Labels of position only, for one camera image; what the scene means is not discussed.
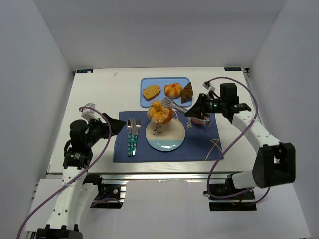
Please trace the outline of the orange sugared bun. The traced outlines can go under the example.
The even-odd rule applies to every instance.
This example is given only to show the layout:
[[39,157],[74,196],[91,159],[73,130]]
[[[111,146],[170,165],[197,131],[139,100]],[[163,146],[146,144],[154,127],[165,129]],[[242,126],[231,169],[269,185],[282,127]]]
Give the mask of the orange sugared bun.
[[165,107],[161,101],[152,101],[147,111],[148,118],[155,124],[168,124],[173,118],[172,108]]

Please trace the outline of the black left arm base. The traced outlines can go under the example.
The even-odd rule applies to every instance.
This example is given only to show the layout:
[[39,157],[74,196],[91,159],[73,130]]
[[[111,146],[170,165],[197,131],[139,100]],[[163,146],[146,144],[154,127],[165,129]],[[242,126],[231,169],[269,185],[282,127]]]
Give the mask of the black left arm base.
[[127,182],[108,179],[98,174],[89,174],[84,180],[96,186],[98,193],[91,204],[91,208],[120,209],[124,203]]

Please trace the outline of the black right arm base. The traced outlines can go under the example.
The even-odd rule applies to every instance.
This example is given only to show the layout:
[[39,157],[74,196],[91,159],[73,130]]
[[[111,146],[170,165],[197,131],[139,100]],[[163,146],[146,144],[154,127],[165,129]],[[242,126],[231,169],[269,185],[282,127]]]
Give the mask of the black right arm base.
[[256,211],[253,190],[236,189],[230,176],[224,183],[210,183],[209,191],[203,191],[208,196],[209,209],[214,212]]

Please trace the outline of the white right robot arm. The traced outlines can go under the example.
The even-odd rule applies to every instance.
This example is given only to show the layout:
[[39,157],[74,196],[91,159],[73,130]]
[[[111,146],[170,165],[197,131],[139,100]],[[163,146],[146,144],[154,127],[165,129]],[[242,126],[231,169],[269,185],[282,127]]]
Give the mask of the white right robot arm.
[[266,188],[293,183],[296,179],[296,150],[271,135],[246,103],[240,103],[234,83],[220,85],[220,96],[200,94],[185,116],[203,120],[209,113],[222,114],[245,136],[256,152],[253,168],[231,175],[235,189]]

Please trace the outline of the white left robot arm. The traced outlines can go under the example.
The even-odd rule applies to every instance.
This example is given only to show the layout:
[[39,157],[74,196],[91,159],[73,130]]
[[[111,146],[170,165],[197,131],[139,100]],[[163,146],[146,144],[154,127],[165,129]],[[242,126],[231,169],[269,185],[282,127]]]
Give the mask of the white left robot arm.
[[64,148],[62,191],[44,228],[38,228],[37,239],[81,239],[81,219],[87,213],[99,193],[101,178],[89,176],[92,165],[92,147],[101,139],[110,139],[121,132],[125,121],[113,119],[107,114],[103,123],[91,113],[83,113],[82,119],[70,125],[70,140]]

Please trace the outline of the metal tongs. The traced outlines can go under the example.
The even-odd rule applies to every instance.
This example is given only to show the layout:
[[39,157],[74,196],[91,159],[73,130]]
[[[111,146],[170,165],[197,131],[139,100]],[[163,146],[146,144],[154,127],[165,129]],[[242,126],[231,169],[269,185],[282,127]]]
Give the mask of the metal tongs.
[[[173,108],[175,110],[178,110],[182,113],[186,113],[188,109],[176,104],[174,100],[168,96],[164,97],[161,101],[161,103],[166,107],[166,108]],[[211,121],[208,119],[203,119],[205,122],[205,126],[211,126]]]

